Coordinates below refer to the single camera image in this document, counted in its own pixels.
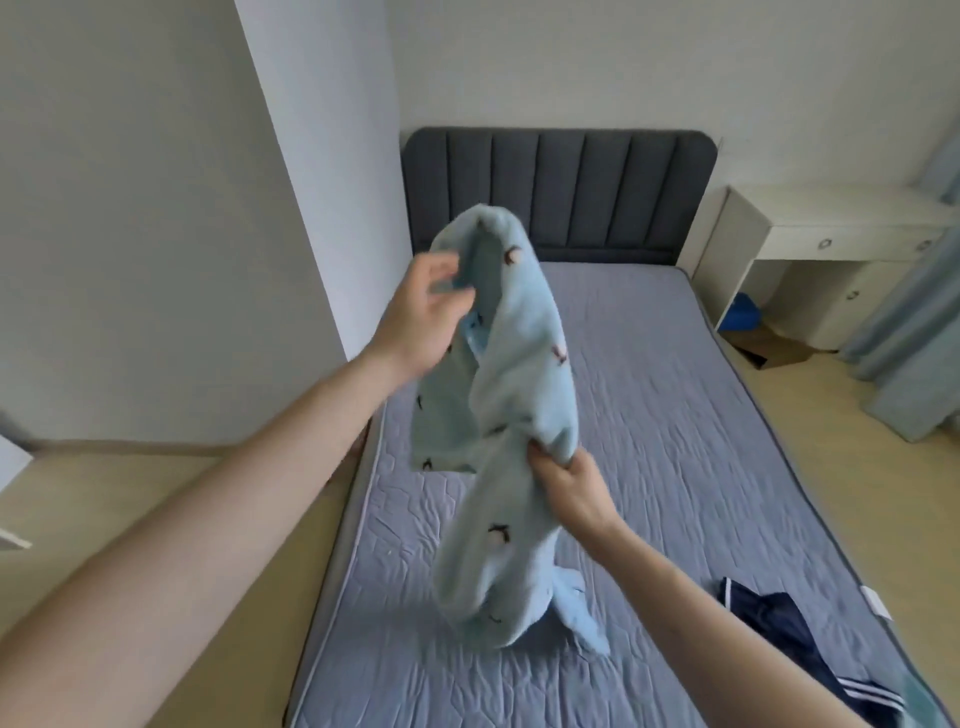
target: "headboard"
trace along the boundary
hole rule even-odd
[[[414,252],[487,203],[520,219],[540,260],[673,265],[716,157],[700,132],[420,129],[401,157]]]

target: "wooden floor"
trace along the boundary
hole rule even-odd
[[[863,415],[870,388],[828,356],[744,377],[927,679],[960,716],[960,440],[907,445]],[[0,632],[213,460],[52,454],[0,494]],[[276,728],[348,494],[348,464],[156,716],[154,728]]]

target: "hand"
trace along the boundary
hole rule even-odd
[[[553,514],[587,551],[596,546],[602,536],[623,524],[607,483],[589,452],[577,448],[570,464],[563,468],[531,441],[527,459],[546,491]]]
[[[456,275],[456,253],[420,253],[387,304],[367,352],[390,362],[399,384],[430,371],[446,353],[457,323],[473,307],[476,291],[431,293],[434,283]]]

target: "white desk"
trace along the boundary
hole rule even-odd
[[[693,286],[717,325],[758,261],[833,261],[790,266],[769,311],[788,335],[830,348],[958,222],[906,187],[736,185]]]

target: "light blue curtain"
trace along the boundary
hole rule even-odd
[[[918,187],[960,202],[960,129]],[[960,412],[960,227],[949,231],[840,351],[877,384],[864,409],[916,442]]]

